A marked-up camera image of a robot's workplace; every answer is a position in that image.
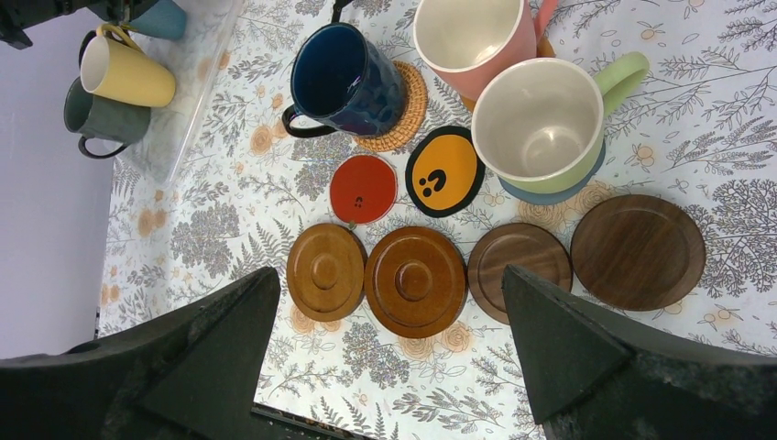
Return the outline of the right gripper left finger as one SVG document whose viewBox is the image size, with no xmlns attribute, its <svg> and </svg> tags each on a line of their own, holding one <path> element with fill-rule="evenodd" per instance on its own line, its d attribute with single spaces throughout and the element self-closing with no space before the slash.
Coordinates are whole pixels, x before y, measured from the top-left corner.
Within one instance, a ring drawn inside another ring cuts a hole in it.
<svg viewBox="0 0 777 440">
<path fill-rule="evenodd" d="M 197 302 L 60 355 L 1 363 L 4 439 L 278 439 L 252 413 L 279 304 L 259 269 Z"/>
</svg>

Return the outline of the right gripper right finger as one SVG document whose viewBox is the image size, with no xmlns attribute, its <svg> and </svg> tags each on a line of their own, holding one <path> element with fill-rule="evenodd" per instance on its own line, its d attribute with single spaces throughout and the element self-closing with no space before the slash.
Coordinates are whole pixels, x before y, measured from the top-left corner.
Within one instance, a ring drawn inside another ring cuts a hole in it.
<svg viewBox="0 0 777 440">
<path fill-rule="evenodd" d="M 550 439 L 773 439 L 776 361 L 701 344 L 507 266 L 534 422 Z"/>
</svg>

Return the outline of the dark brown coaster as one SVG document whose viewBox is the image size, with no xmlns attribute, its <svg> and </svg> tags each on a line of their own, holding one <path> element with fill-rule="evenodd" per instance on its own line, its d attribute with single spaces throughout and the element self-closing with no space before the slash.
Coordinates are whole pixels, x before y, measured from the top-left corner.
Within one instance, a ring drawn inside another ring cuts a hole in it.
<svg viewBox="0 0 777 440">
<path fill-rule="evenodd" d="M 578 224 L 570 252 L 575 274 L 591 295 L 636 312 L 682 300 L 706 266 L 704 238 L 691 216 L 642 194 L 592 208 Z"/>
<path fill-rule="evenodd" d="M 488 316 L 506 325 L 509 318 L 502 292 L 508 265 L 522 266 L 570 292 L 574 272 L 563 244 L 550 232 L 527 223 L 501 225 L 476 243 L 467 264 L 468 287 Z"/>
</svg>

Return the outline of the brown wooden coaster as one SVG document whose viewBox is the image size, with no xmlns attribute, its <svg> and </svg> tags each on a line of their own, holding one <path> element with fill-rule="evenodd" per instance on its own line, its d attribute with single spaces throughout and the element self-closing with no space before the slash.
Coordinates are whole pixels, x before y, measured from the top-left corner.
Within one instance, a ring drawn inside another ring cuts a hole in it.
<svg viewBox="0 0 777 440">
<path fill-rule="evenodd" d="M 364 299 L 366 261 L 361 241 L 347 228 L 323 223 L 305 229 L 288 256 L 291 299 L 318 322 L 347 317 Z"/>
</svg>

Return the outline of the brown wooden knob lid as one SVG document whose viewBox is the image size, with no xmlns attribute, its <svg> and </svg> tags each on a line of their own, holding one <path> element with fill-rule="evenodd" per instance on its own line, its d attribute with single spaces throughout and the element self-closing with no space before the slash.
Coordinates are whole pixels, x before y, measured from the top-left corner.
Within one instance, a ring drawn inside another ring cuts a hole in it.
<svg viewBox="0 0 777 440">
<path fill-rule="evenodd" d="M 423 339 L 452 325 L 464 308 L 465 264 L 454 243 L 423 226 L 383 237 L 365 269 L 372 313 L 397 336 Z"/>
</svg>

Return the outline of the red round coaster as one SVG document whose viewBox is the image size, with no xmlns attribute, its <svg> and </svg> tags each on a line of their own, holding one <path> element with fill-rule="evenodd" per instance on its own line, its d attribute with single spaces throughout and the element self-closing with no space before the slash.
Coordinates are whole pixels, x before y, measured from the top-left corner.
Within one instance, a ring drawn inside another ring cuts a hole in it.
<svg viewBox="0 0 777 440">
<path fill-rule="evenodd" d="M 337 168 L 329 195 L 340 221 L 365 225 L 391 210 L 397 192 L 397 175 L 388 162 L 376 156 L 356 155 Z"/>
</svg>

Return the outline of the light green mug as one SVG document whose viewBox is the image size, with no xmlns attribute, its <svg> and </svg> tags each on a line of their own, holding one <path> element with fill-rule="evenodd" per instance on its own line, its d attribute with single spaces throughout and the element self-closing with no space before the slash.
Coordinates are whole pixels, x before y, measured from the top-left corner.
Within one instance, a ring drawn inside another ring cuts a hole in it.
<svg viewBox="0 0 777 440">
<path fill-rule="evenodd" d="M 637 51 L 594 76 L 557 58 L 515 64 L 476 101 L 471 125 L 476 153 L 499 178 L 522 191 L 566 191 L 595 167 L 606 117 L 649 69 L 648 59 Z"/>
</svg>

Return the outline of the woven rattan coaster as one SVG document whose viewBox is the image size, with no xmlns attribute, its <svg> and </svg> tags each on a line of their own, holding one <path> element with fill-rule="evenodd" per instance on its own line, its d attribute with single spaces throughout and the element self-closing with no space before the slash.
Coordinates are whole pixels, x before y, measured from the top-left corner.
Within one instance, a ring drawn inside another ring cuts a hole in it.
<svg viewBox="0 0 777 440">
<path fill-rule="evenodd" d="M 412 64 L 395 60 L 406 86 L 406 105 L 399 122 L 385 135 L 379 137 L 355 137 L 356 144 L 374 153 L 401 149 L 413 140 L 426 117 L 428 87 L 421 72 Z"/>
</svg>

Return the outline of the dark blue mug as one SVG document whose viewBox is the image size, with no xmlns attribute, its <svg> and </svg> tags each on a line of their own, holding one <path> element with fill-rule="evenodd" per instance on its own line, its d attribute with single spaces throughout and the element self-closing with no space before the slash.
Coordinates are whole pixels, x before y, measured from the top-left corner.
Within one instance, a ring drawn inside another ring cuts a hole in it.
<svg viewBox="0 0 777 440">
<path fill-rule="evenodd" d="M 333 22 L 303 43 L 292 66 L 293 104 L 281 121 L 295 138 L 387 134 L 401 120 L 407 86 L 399 68 L 356 28 Z"/>
</svg>

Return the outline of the pink mug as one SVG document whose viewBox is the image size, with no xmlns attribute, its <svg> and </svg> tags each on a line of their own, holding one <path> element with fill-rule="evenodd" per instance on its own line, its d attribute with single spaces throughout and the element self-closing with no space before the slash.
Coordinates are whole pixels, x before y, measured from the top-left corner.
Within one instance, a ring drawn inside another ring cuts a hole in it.
<svg viewBox="0 0 777 440">
<path fill-rule="evenodd" d="M 422 0 L 414 44 L 445 83 L 475 101 L 505 69 L 537 56 L 557 5 L 544 0 L 532 13 L 526 0 Z"/>
</svg>

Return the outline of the light wooden round coaster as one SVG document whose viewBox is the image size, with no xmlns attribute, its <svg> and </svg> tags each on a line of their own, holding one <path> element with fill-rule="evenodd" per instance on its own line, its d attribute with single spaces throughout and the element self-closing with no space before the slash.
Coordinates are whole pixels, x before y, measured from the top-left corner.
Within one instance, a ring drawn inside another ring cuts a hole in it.
<svg viewBox="0 0 777 440">
<path fill-rule="evenodd" d="M 555 51 L 553 49 L 553 46 L 552 46 L 550 40 L 547 37 L 545 37 L 545 36 L 542 36 L 539 39 L 539 42 L 538 42 L 538 45 L 537 45 L 537 55 L 536 55 L 536 57 L 537 58 L 555 58 L 556 57 L 556 53 L 555 53 Z M 465 96 L 463 96 L 461 94 L 459 95 L 459 98 L 460 98 L 463 106 L 470 113 L 472 113 L 474 111 L 476 102 L 466 98 Z"/>
</svg>

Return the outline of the floral table mat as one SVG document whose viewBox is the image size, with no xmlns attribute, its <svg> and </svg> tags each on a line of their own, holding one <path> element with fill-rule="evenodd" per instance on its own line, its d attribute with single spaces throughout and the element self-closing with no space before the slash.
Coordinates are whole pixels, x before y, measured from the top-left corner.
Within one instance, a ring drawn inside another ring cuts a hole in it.
<svg viewBox="0 0 777 440">
<path fill-rule="evenodd" d="M 373 154 L 350 136 L 290 137 L 290 70 L 302 42 L 331 17 L 329 1 L 247 1 L 222 51 L 187 49 L 185 78 L 213 78 L 195 143 L 167 188 L 152 174 L 173 156 L 142 147 L 115 164 L 97 331 L 141 325 L 248 273 L 287 270 L 297 237 L 317 224 L 350 230 L 417 289 L 468 260 L 484 236 L 528 224 L 569 246 L 597 204 L 651 194 L 682 207 L 706 243 L 687 296 L 634 319 L 706 345 L 776 353 L 776 4 L 773 1 L 562 1 L 547 29 L 560 58 L 596 74 L 639 51 L 642 85 L 605 123 L 606 156 L 571 199 L 535 205 L 488 172 L 474 201 L 430 217 L 405 186 L 428 134 L 465 127 L 459 95 L 422 61 L 414 1 L 355 1 L 345 21 L 427 89 L 413 140 L 380 161 L 397 185 L 389 211 L 361 225 L 337 218 L 330 181 Z M 363 300 L 344 318 L 306 316 L 287 293 L 275 312 L 256 402 L 377 439 L 541 439 L 512 334 L 474 299 L 444 329 L 396 335 Z"/>
</svg>

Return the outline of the dark green mug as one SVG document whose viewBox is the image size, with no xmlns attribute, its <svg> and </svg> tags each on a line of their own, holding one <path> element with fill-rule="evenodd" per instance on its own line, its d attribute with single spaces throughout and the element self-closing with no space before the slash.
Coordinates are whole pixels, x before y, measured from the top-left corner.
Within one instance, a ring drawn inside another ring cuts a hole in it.
<svg viewBox="0 0 777 440">
<path fill-rule="evenodd" d="M 80 77 L 72 82 L 63 106 L 64 126 L 71 133 L 81 135 L 78 150 L 93 160 L 110 159 L 140 141 L 148 132 L 150 119 L 149 107 L 89 93 Z M 118 142 L 120 146 L 106 154 L 95 154 L 87 148 L 90 139 Z"/>
</svg>

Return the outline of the clear plastic tray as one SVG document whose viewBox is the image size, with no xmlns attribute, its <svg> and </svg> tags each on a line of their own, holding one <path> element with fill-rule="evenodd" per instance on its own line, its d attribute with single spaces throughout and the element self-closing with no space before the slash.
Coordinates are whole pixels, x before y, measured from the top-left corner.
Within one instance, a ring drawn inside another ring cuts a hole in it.
<svg viewBox="0 0 777 440">
<path fill-rule="evenodd" d="M 186 13 L 184 34 L 177 40 L 135 33 L 146 54 L 176 79 L 176 92 L 165 107 L 151 110 L 144 138 L 119 155 L 146 179 L 167 187 L 197 142 L 197 132 L 210 103 L 220 59 L 226 54 L 243 1 L 179 1 Z"/>
</svg>

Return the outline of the yellow mug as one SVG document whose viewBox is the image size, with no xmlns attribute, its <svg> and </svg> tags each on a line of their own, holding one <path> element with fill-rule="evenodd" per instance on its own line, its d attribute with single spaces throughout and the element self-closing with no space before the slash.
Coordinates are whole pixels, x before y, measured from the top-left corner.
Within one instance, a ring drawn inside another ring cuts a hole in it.
<svg viewBox="0 0 777 440">
<path fill-rule="evenodd" d="M 177 83 L 166 67 L 150 58 L 119 26 L 102 24 L 86 44 L 80 62 L 86 92 L 130 105 L 164 107 Z"/>
</svg>

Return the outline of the blue patterned mug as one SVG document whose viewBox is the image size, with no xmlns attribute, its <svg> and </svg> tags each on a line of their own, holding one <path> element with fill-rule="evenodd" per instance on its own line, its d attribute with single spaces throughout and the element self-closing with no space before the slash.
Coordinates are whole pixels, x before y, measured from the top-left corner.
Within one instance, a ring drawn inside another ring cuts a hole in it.
<svg viewBox="0 0 777 440">
<path fill-rule="evenodd" d="M 179 40 L 186 31 L 187 13 L 172 0 L 159 0 L 143 14 L 127 23 L 137 33 L 165 40 Z"/>
</svg>

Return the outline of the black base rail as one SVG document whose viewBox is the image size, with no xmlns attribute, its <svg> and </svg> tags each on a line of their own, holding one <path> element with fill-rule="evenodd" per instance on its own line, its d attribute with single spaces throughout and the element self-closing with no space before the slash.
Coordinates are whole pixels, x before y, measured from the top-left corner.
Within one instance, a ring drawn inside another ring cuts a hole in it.
<svg viewBox="0 0 777 440">
<path fill-rule="evenodd" d="M 277 408 L 272 408 L 264 404 L 253 403 L 251 412 L 256 415 L 272 421 L 274 424 L 283 425 L 291 428 L 292 426 L 303 431 L 308 436 L 322 437 L 326 436 L 332 439 L 369 439 L 369 436 L 355 434 L 348 430 L 332 426 L 327 423 L 318 422 L 307 417 L 299 416 L 290 412 L 285 412 Z"/>
</svg>

